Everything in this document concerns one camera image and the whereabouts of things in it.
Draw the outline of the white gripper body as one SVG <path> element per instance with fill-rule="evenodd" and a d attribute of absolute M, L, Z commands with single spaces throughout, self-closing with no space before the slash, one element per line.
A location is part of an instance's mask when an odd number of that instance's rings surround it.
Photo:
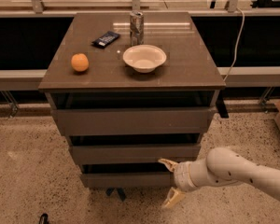
<path fill-rule="evenodd" d="M 174 181 L 175 185 L 183 192 L 191 192 L 198 187 L 193 183 L 190 176 L 190 161 L 180 162 L 175 166 Z"/>

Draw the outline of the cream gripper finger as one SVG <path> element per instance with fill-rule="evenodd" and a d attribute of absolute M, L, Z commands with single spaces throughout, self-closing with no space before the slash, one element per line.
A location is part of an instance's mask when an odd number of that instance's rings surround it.
<path fill-rule="evenodd" d="M 182 201 L 186 196 L 186 193 L 178 188 L 170 188 L 165 201 L 162 204 L 163 209 L 172 208 L 174 205 Z"/>
<path fill-rule="evenodd" d="M 171 161 L 168 159 L 164 159 L 164 158 L 158 159 L 158 162 L 163 164 L 171 173 L 173 173 L 175 171 L 175 168 L 178 165 L 177 162 Z"/>

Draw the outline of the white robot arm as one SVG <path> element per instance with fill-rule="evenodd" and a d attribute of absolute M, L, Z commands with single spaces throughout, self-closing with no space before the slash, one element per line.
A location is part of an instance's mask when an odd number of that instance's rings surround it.
<path fill-rule="evenodd" d="M 173 174 L 174 185 L 162 204 L 171 208 L 184 199 L 187 192 L 202 187 L 224 187 L 246 183 L 280 202 L 280 170 L 256 164 L 234 151 L 212 148 L 204 159 L 177 163 L 159 159 Z"/>

